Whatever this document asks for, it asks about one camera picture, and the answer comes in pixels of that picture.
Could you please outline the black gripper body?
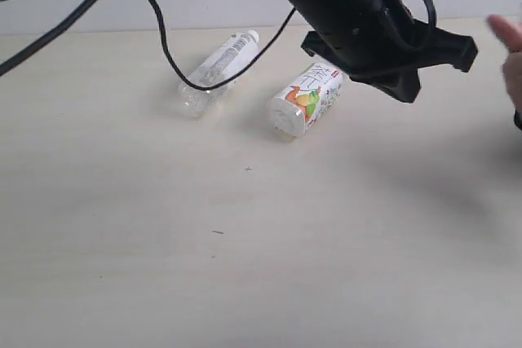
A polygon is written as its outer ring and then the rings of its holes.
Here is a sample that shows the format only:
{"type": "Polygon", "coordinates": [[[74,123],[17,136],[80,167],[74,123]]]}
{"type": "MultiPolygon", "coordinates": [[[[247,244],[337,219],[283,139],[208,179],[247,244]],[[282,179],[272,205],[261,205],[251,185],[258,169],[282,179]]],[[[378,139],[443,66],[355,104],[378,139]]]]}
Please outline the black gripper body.
{"type": "Polygon", "coordinates": [[[435,38],[436,9],[423,0],[427,22],[412,17],[401,0],[288,0],[325,45],[303,47],[354,78],[415,69],[435,38]]]}

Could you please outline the person's open bare hand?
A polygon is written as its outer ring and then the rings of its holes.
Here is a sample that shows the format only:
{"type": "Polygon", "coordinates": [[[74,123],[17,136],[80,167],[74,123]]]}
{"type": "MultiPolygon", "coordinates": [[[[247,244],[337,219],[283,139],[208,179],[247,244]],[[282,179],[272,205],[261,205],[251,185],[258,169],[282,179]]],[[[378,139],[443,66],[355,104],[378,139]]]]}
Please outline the person's open bare hand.
{"type": "Polygon", "coordinates": [[[502,75],[507,94],[517,112],[521,112],[521,23],[500,15],[489,15],[487,25],[507,49],[502,75]]]}

